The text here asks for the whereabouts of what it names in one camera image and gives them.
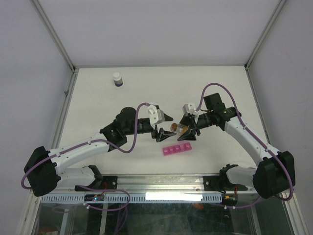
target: perforated metal strip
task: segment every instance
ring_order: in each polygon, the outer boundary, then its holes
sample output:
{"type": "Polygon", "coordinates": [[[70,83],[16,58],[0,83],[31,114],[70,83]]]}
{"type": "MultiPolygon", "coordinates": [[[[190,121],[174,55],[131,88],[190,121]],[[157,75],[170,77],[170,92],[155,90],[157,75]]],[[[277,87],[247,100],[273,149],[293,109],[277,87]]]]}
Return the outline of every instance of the perforated metal strip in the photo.
{"type": "MultiPolygon", "coordinates": [[[[222,195],[220,193],[202,194],[201,203],[220,203],[222,195]]],[[[47,194],[42,197],[42,203],[59,203],[59,204],[75,204],[83,203],[84,194],[47,194]]],[[[104,197],[104,201],[88,202],[88,203],[126,203],[127,195],[120,193],[110,193],[104,197]]],[[[146,200],[145,194],[131,194],[130,203],[195,203],[194,201],[177,201],[177,200],[146,200]]]]}

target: pink tray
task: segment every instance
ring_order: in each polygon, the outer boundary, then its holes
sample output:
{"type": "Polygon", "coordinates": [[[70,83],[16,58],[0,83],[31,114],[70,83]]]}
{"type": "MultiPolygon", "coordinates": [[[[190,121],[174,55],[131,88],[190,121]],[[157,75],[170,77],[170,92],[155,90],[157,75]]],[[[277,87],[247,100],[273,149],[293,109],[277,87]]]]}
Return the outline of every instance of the pink tray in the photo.
{"type": "Polygon", "coordinates": [[[181,153],[181,152],[185,152],[185,151],[189,151],[189,150],[191,150],[191,143],[187,142],[187,143],[182,143],[182,144],[178,144],[178,145],[165,147],[165,148],[163,148],[163,154],[165,156],[167,156],[170,154],[181,153]]]}

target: table surface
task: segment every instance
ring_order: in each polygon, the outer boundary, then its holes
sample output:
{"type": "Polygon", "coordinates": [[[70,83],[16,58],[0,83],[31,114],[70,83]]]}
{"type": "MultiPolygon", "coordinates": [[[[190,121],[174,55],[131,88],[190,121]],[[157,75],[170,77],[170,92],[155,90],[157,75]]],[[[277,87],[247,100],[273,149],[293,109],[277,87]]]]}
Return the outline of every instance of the table surface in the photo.
{"type": "MultiPolygon", "coordinates": [[[[166,114],[179,122],[185,103],[198,106],[205,85],[217,82],[234,96],[245,121],[265,139],[260,116],[244,67],[144,67],[79,69],[71,98],[60,147],[86,139],[110,124],[124,107],[137,108],[142,102],[159,105],[166,114]],[[123,86],[116,87],[113,73],[119,72],[123,86]]],[[[232,102],[220,87],[207,89],[206,95],[219,92],[226,107],[232,102]]],[[[140,118],[147,118],[145,107],[140,118]]],[[[158,125],[170,129],[172,122],[158,125]]],[[[122,146],[129,149],[133,137],[122,146]]],[[[88,158],[73,167],[97,165],[103,174],[210,174],[218,173],[226,164],[255,167],[252,158],[219,127],[201,130],[192,150],[164,156],[162,148],[177,144],[177,136],[156,143],[150,134],[138,135],[135,149],[124,154],[118,150],[88,158]]]]}

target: pink box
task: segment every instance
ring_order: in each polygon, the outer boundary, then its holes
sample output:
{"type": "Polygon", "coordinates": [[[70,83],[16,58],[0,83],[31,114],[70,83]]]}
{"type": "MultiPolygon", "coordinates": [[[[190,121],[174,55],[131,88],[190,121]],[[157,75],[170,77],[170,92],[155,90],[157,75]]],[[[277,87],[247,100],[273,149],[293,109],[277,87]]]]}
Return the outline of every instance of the pink box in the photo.
{"type": "Polygon", "coordinates": [[[174,153],[181,153],[181,152],[189,151],[191,149],[192,149],[192,147],[191,147],[190,142],[181,143],[181,144],[177,144],[177,145],[163,148],[163,154],[165,156],[167,156],[167,155],[171,155],[174,153]]]}

